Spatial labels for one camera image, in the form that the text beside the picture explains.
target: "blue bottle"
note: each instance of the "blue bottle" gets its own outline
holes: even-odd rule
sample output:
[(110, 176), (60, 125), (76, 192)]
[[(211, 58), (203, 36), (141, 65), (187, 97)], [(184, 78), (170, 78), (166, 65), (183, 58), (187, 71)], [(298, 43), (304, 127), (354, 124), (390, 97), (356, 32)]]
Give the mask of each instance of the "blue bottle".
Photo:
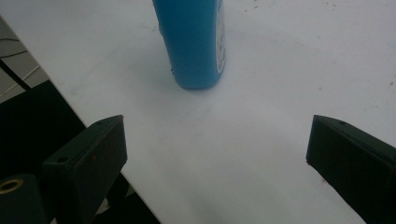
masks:
[(153, 0), (176, 82), (214, 86), (225, 63), (222, 0)]

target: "black cable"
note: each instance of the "black cable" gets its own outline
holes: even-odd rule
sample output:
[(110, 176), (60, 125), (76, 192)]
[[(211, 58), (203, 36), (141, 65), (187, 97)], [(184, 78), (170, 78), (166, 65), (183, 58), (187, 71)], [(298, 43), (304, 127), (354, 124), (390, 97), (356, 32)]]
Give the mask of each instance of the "black cable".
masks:
[(14, 57), (14, 56), (26, 53), (26, 52), (27, 52), (27, 50), (24, 50), (24, 51), (21, 51), (21, 52), (18, 52), (18, 53), (14, 53), (14, 54), (8, 54), (8, 55), (0, 56), (0, 59)]
[(14, 81), (17, 82), (24, 90), (30, 90), (30, 86), (28, 86), (20, 77), (18, 77), (17, 74), (15, 74), (14, 71), (12, 71), (8, 65), (3, 62), (3, 60), (0, 60), (0, 68), (3, 69), (3, 71), (5, 71), (9, 77), (14, 79)]
[(13, 39), (13, 38), (1, 38), (0, 41), (15, 41), (15, 42), (20, 42), (19, 39)]
[[(19, 39), (13, 39), (13, 38), (1, 38), (0, 41), (15, 41), (15, 42), (20, 42)], [(10, 58), (10, 57), (13, 57), (13, 56), (16, 56), (16, 55), (20, 55), (20, 54), (23, 54), (23, 53), (26, 53), (26, 52), (27, 52), (27, 50), (24, 50), (24, 51), (21, 51), (21, 52), (18, 52), (18, 53), (14, 53), (14, 54), (8, 54), (8, 55), (0, 56), (0, 59)]]

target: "brass insert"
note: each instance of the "brass insert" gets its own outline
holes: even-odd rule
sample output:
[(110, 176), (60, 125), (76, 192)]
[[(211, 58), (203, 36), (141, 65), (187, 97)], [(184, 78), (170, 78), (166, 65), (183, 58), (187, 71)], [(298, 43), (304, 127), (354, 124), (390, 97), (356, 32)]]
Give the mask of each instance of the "brass insert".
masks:
[(23, 180), (22, 179), (10, 179), (3, 183), (0, 183), (0, 194), (7, 194), (15, 189), (18, 189), (22, 186)]

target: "white surface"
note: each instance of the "white surface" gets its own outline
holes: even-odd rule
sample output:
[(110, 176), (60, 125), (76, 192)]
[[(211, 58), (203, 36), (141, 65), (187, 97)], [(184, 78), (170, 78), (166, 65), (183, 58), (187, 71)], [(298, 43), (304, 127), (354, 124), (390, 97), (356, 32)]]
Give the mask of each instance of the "white surface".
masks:
[(173, 80), (150, 1), (0, 13), (86, 124), (125, 116), (123, 172), (162, 223), (363, 223), (304, 157), (314, 114), (396, 146), (396, 2), (224, 4), (227, 62), (207, 91)]

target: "white label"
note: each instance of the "white label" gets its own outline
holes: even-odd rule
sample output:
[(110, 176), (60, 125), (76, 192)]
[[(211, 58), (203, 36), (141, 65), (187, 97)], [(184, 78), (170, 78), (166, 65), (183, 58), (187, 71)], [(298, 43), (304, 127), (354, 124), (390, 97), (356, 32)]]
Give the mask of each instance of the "white label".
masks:
[(221, 73), (225, 63), (224, 48), (224, 13), (222, 0), (218, 1), (218, 15), (216, 23), (216, 58), (218, 64), (218, 73)]

